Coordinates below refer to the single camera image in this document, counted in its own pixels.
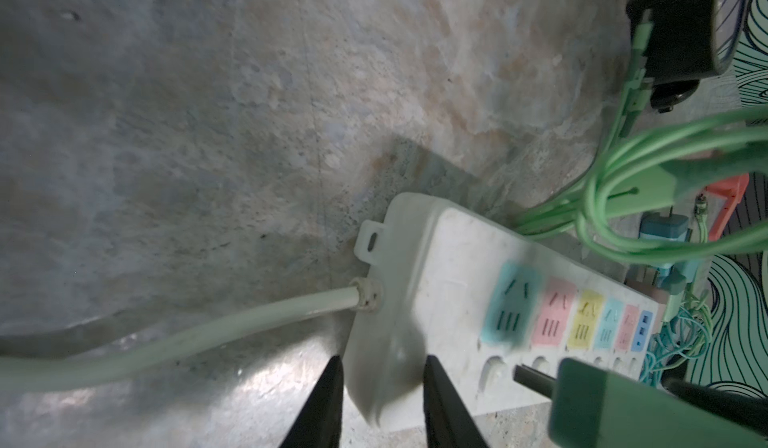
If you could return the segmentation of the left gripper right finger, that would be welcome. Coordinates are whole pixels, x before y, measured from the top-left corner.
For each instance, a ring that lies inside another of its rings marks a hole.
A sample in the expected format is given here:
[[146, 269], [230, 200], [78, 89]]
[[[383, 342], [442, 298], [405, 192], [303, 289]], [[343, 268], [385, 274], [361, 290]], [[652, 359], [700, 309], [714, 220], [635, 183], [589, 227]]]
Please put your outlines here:
[[423, 412], [429, 448], [488, 446], [434, 355], [427, 356], [423, 370]]

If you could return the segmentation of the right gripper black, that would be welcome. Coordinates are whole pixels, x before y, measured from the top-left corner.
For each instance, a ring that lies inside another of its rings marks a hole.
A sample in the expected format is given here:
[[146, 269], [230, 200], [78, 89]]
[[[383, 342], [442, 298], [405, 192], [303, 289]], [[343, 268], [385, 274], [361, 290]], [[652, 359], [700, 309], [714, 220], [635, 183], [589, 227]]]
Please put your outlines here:
[[654, 23], [646, 48], [652, 78], [651, 107], [671, 112], [702, 80], [727, 72], [741, 36], [749, 0], [629, 0], [632, 26], [650, 13]]

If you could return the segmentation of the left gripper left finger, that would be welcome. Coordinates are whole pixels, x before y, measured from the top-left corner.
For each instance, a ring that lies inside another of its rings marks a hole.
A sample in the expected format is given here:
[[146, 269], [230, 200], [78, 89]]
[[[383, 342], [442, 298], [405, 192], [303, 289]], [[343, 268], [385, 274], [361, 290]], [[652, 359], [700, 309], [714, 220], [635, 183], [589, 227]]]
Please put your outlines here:
[[342, 432], [344, 370], [332, 356], [280, 448], [338, 448]]

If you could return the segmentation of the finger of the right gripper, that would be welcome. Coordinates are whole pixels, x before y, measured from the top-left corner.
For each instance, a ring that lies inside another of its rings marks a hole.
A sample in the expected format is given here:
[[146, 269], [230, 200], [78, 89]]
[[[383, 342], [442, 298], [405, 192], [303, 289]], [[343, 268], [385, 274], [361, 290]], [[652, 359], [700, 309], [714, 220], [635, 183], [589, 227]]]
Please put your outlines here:
[[693, 406], [766, 436], [767, 399], [702, 387], [679, 379], [663, 381], [671, 394]]

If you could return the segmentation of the white power strip coloured sockets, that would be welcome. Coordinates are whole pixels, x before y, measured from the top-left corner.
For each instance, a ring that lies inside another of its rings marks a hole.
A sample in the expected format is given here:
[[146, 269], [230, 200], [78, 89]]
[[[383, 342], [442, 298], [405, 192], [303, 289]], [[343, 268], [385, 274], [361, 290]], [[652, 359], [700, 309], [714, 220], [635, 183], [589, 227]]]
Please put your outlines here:
[[98, 357], [5, 357], [1, 387], [52, 392], [125, 379], [231, 341], [345, 309], [345, 386], [373, 427], [412, 428], [421, 374], [435, 356], [474, 415], [536, 404], [516, 366], [553, 373], [574, 357], [637, 377], [658, 303], [448, 200], [402, 193], [384, 220], [363, 222], [354, 247], [367, 264], [344, 288], [221, 317]]

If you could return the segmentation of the light green charger plug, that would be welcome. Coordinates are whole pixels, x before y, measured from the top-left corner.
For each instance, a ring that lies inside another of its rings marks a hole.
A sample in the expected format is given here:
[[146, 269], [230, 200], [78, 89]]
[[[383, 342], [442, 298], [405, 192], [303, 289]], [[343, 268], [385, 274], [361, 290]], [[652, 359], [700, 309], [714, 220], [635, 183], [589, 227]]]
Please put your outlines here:
[[[592, 251], [630, 264], [680, 262], [766, 248], [758, 223], [714, 242], [643, 240], [616, 233], [612, 217], [671, 205], [684, 190], [767, 168], [767, 110], [741, 108], [692, 122], [632, 133], [652, 81], [645, 52], [654, 23], [646, 12], [632, 36], [619, 108], [592, 166], [514, 221], [534, 239], [574, 230]], [[527, 367], [514, 372], [529, 388], [548, 388], [548, 433], [562, 447], [763, 447], [767, 435], [709, 413], [671, 393], [567, 359], [555, 379]]]

